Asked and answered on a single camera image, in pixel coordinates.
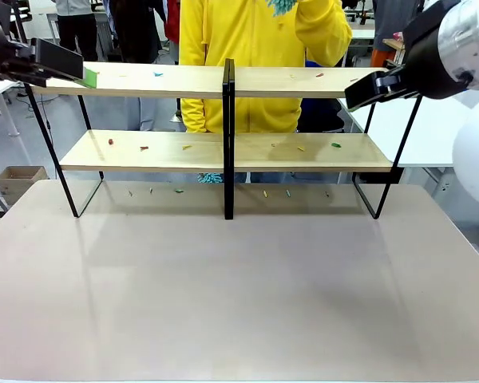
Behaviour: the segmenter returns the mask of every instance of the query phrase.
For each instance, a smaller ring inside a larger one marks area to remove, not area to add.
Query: person in yellow hoodie
[[[347,51],[351,29],[341,0],[298,0],[274,17],[266,0],[181,0],[180,64],[305,66],[309,60],[334,66]],[[236,132],[294,132],[300,99],[236,99]],[[219,100],[182,100],[188,132],[222,132]],[[276,182],[276,177],[252,182]]]

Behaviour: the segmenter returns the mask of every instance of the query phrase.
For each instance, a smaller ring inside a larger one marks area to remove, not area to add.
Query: cardboard box
[[[0,174],[0,192],[12,206],[39,180],[49,180],[43,166],[8,166]]]

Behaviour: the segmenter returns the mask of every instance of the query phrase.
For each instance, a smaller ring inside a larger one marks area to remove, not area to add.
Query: person
[[[164,20],[161,0],[109,0],[123,62],[152,64],[161,49],[153,8]],[[154,129],[156,99],[125,99],[128,130]]]
[[[179,65],[179,29],[180,29],[180,0],[163,0],[163,8],[166,18],[165,36],[170,46],[170,58],[174,64]],[[176,116],[181,118],[181,99],[176,99]]]
[[[274,17],[265,0],[181,0],[180,63],[222,66],[304,67],[309,60],[334,66],[351,40],[340,0],[298,0]],[[222,132],[218,100],[182,100],[188,132]],[[236,132],[296,130],[300,99],[236,99]],[[252,182],[279,182],[283,173],[252,173]],[[244,182],[246,174],[236,176]]]
[[[51,0],[57,7],[60,45],[77,50],[85,61],[97,61],[97,24],[89,0]]]
[[[370,66],[381,68],[386,60],[393,60],[394,49],[383,40],[402,32],[417,13],[420,0],[373,0],[374,49]]]

